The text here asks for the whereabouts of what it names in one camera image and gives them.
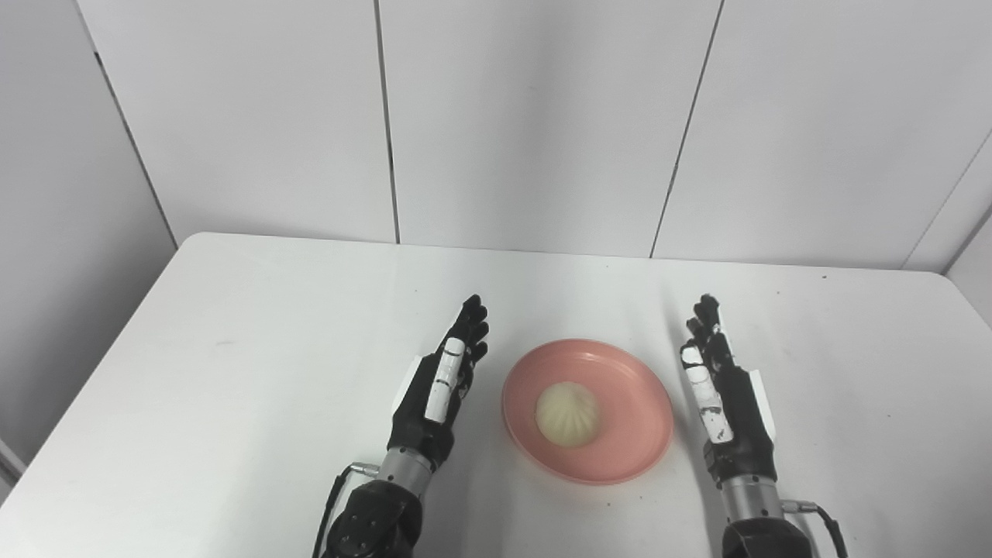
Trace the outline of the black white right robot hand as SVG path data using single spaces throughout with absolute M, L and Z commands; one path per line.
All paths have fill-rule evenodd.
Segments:
M 735 477 L 776 481 L 777 431 L 761 374 L 737 364 L 716 297 L 702 295 L 692 311 L 680 361 L 704 425 L 706 470 L 717 485 Z

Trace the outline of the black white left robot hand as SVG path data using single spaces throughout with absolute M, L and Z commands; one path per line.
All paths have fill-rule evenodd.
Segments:
M 456 442 L 453 425 L 462 402 L 474 383 L 476 364 L 488 353 L 485 338 L 489 331 L 487 308 L 482 303 L 481 296 L 474 294 L 464 301 L 435 352 L 415 358 L 415 367 L 412 368 L 412 374 L 408 375 L 406 392 L 392 416 L 388 449 L 406 447 L 415 451 L 432 463 L 433 470 L 439 469 L 449 459 Z M 453 385 L 449 389 L 446 417 L 437 422 L 425 416 L 426 406 L 435 384 L 437 367 L 446 354 L 444 349 L 451 339 L 460 340 L 464 351 L 453 375 Z

